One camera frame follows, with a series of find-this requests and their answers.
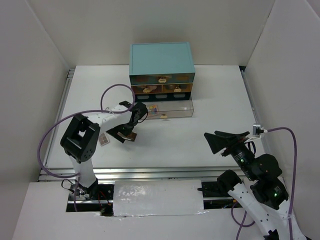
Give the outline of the colourful square eyeshadow palette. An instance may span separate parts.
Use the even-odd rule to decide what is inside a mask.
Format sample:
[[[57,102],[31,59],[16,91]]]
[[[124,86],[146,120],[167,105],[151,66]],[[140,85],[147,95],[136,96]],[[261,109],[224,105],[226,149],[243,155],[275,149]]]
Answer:
[[[148,110],[147,118],[154,118],[159,115],[159,108],[157,104],[149,104],[146,106]]]

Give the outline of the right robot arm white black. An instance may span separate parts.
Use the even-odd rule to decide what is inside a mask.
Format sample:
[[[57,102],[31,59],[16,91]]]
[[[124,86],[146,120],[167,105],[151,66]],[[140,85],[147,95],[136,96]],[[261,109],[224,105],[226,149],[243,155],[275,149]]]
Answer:
[[[227,133],[215,131],[204,137],[213,154],[231,156],[253,184],[245,183],[233,170],[217,178],[218,192],[233,197],[253,219],[265,240],[306,240],[293,214],[293,194],[289,194],[280,176],[283,173],[271,154],[256,156],[248,144],[259,139],[264,129]]]

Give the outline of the brown eyeshadow palette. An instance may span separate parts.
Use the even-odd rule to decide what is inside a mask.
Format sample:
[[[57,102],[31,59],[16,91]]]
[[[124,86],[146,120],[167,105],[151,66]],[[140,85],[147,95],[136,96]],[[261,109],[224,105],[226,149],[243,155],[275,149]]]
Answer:
[[[137,137],[137,133],[135,132],[131,132],[128,135],[123,135],[122,133],[119,133],[119,136],[121,138],[123,138],[125,141],[130,141],[130,142],[134,142],[136,140]]]

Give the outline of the pink eyeshadow palette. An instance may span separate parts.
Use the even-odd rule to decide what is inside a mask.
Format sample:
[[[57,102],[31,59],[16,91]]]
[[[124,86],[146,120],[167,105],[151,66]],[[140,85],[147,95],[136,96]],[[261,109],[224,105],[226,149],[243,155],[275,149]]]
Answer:
[[[101,147],[107,145],[110,143],[110,140],[108,138],[108,135],[105,133],[102,133],[99,137],[98,137],[98,142],[100,144]]]

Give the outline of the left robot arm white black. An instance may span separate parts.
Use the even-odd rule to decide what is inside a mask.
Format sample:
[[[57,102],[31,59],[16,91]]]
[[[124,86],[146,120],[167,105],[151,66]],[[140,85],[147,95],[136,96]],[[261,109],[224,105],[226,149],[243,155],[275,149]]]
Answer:
[[[86,199],[97,199],[98,179],[93,170],[92,157],[102,134],[108,134],[121,143],[133,142],[137,136],[134,127],[148,113],[147,106],[138,102],[133,107],[128,101],[116,107],[85,116],[75,115],[69,123],[60,145],[70,157],[73,169],[79,177],[77,183],[80,193]]]

